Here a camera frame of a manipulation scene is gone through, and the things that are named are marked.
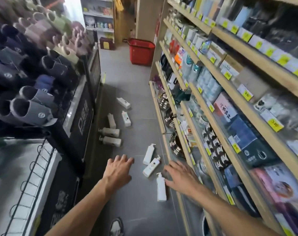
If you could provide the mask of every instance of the wall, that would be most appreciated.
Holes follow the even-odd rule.
[[[153,42],[164,0],[137,0],[136,38]]]

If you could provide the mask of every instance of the red shopping basket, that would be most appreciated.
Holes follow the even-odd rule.
[[[154,43],[142,39],[129,39],[128,44],[132,64],[151,65],[156,47]]]

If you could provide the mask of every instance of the store aisle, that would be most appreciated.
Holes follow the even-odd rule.
[[[169,190],[168,200],[157,202],[157,176],[154,174],[146,178],[142,173],[145,168],[142,161],[151,143],[156,144],[153,157],[160,155],[162,158],[162,164],[154,173],[160,172],[167,161],[148,85],[150,67],[132,65],[128,45],[115,51],[100,50],[100,61],[101,71],[106,72],[106,77],[94,131],[99,127],[109,127],[107,114],[112,113],[117,128],[121,130],[122,145],[101,145],[99,134],[91,134],[88,149],[91,154],[86,158],[87,172],[78,199],[84,197],[102,177],[108,158],[127,154],[135,158],[135,164],[130,171],[132,181],[111,198],[91,235],[108,235],[109,226],[116,217],[122,218],[126,236],[185,235],[175,192]],[[125,110],[119,105],[116,98],[120,97],[131,103],[130,109]],[[123,110],[131,119],[130,127],[124,126]]]

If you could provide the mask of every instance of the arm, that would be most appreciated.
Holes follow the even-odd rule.
[[[109,159],[103,178],[45,236],[89,236],[110,196],[131,180],[129,170],[133,163],[134,159],[127,159],[126,155]]]
[[[164,169],[171,175],[173,181],[165,180],[167,186],[193,198],[211,214],[220,224],[228,236],[279,236],[257,219],[231,206],[219,196],[213,194],[208,188],[200,184],[193,169],[171,161]]]

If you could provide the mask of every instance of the hand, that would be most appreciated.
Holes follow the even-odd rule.
[[[134,158],[127,159],[127,155],[116,156],[114,161],[109,159],[105,168],[103,178],[108,183],[108,190],[112,194],[131,180],[129,170],[134,163]]]
[[[200,186],[194,170],[187,164],[170,161],[164,169],[173,179],[173,181],[165,179],[166,185],[182,194],[192,197],[194,190]]]

